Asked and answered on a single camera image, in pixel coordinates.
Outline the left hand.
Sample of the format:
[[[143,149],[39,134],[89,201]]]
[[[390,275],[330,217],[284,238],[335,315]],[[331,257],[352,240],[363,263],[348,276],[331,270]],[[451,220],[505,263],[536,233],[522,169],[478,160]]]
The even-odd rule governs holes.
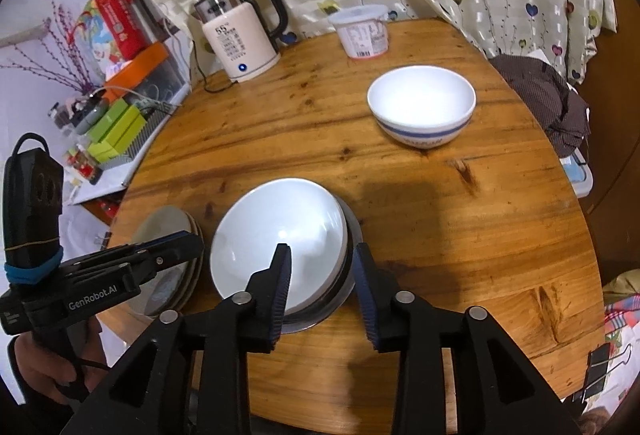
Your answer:
[[[108,369],[100,337],[101,323],[96,317],[91,317],[86,323],[86,328],[87,338],[80,358],[92,363],[92,366],[82,367],[86,388],[92,392],[106,377]],[[70,385],[76,380],[77,373],[68,360],[40,346],[34,340],[32,332],[15,337],[13,354],[15,378],[24,398],[27,398],[28,392],[35,392],[52,399],[55,403],[67,403],[58,385]]]

